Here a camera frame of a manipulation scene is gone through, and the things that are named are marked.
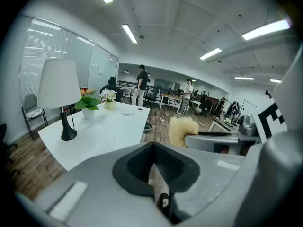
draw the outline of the railing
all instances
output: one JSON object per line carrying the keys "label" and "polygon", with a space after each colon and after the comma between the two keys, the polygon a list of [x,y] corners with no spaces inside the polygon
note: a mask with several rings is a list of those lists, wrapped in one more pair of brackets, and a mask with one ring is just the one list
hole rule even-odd
{"label": "railing", "polygon": [[[134,83],[134,82],[128,82],[128,81],[117,81],[117,86],[120,88],[120,89],[127,89],[128,87],[133,87],[135,88],[137,86],[137,83]],[[160,103],[160,99],[161,99],[161,95],[163,93],[166,93],[166,94],[171,94],[171,95],[175,95],[175,96],[178,96],[180,98],[183,98],[183,93],[178,93],[177,91],[173,91],[173,90],[167,90],[167,89],[163,89],[163,88],[158,88],[158,87],[154,87],[154,86],[146,86],[146,90],[145,90],[145,93],[144,93],[144,97],[147,95],[147,94],[150,94],[150,95],[153,95],[157,90],[158,93],[156,95],[156,101],[153,102],[153,103],[156,103],[156,104],[159,104]],[[131,94],[130,93],[127,93],[125,91],[125,96],[126,97],[130,97]],[[166,98],[165,97],[164,101],[163,101],[163,104],[165,105],[170,105],[170,106],[173,106],[174,105],[174,99],[173,98],[167,98],[167,102],[166,102]]]}

